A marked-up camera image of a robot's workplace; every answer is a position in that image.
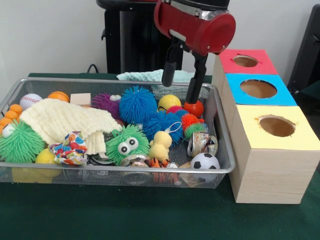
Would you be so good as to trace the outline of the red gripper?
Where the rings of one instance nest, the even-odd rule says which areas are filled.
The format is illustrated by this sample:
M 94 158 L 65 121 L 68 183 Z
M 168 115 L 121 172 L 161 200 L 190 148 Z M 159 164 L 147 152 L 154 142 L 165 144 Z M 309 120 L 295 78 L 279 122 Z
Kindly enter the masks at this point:
M 229 3 L 228 0 L 159 0 L 156 3 L 157 29 L 170 39 L 179 39 L 193 52 L 195 73 L 186 94 L 188 104 L 198 101 L 207 71 L 207 54 L 223 52 L 235 35 L 236 20 L 228 11 Z M 180 55 L 179 41 L 172 41 L 163 67 L 163 86 L 172 85 Z

